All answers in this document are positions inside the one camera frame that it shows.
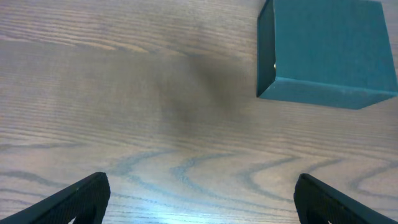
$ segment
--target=table top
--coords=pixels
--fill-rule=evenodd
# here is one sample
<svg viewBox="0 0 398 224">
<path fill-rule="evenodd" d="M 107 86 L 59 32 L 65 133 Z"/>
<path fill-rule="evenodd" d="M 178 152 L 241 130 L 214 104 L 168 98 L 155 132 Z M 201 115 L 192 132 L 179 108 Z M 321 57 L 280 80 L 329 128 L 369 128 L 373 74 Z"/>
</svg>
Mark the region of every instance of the table top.
<svg viewBox="0 0 398 224">
<path fill-rule="evenodd" d="M 305 172 L 398 220 L 398 98 L 256 98 L 263 4 L 0 2 L 0 218 L 103 171 L 103 223 L 298 223 Z"/>
</svg>

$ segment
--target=dark teal cube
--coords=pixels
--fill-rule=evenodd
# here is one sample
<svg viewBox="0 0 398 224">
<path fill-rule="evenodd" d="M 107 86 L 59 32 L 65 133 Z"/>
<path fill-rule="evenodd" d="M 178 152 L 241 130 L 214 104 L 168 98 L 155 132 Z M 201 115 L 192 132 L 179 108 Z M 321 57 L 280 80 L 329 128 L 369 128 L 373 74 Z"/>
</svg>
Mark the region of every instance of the dark teal cube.
<svg viewBox="0 0 398 224">
<path fill-rule="evenodd" d="M 379 2 L 267 0 L 257 31 L 260 98 L 360 109 L 398 95 Z"/>
</svg>

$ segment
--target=brown wooden floor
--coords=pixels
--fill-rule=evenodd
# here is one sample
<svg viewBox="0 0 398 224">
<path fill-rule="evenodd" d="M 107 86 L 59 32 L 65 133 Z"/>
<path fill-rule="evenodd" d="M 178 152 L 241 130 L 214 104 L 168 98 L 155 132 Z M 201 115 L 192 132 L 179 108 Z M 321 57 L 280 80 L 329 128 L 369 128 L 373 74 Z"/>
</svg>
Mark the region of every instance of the brown wooden floor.
<svg viewBox="0 0 398 224">
<path fill-rule="evenodd" d="M 398 220 L 398 99 L 257 99 L 262 4 L 0 1 L 0 218 L 105 171 L 104 223 L 298 223 L 308 172 Z"/>
</svg>

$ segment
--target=green box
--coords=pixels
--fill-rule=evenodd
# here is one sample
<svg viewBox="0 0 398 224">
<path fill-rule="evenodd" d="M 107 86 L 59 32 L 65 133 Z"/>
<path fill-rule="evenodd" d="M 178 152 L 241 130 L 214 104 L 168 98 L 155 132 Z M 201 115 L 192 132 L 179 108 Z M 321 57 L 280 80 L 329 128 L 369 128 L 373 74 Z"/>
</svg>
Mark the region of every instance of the green box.
<svg viewBox="0 0 398 224">
<path fill-rule="evenodd" d="M 267 0 L 257 22 L 258 97 L 361 109 L 398 95 L 381 3 Z"/>
</svg>

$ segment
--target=box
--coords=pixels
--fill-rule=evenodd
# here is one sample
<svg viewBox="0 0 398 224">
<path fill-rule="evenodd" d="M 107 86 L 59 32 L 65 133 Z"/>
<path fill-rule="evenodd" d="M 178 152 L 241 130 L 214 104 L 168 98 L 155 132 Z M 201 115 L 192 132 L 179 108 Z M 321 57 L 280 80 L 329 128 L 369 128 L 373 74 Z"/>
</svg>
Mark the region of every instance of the box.
<svg viewBox="0 0 398 224">
<path fill-rule="evenodd" d="M 398 95 L 381 3 L 267 0 L 257 22 L 258 97 L 361 109 Z"/>
</svg>

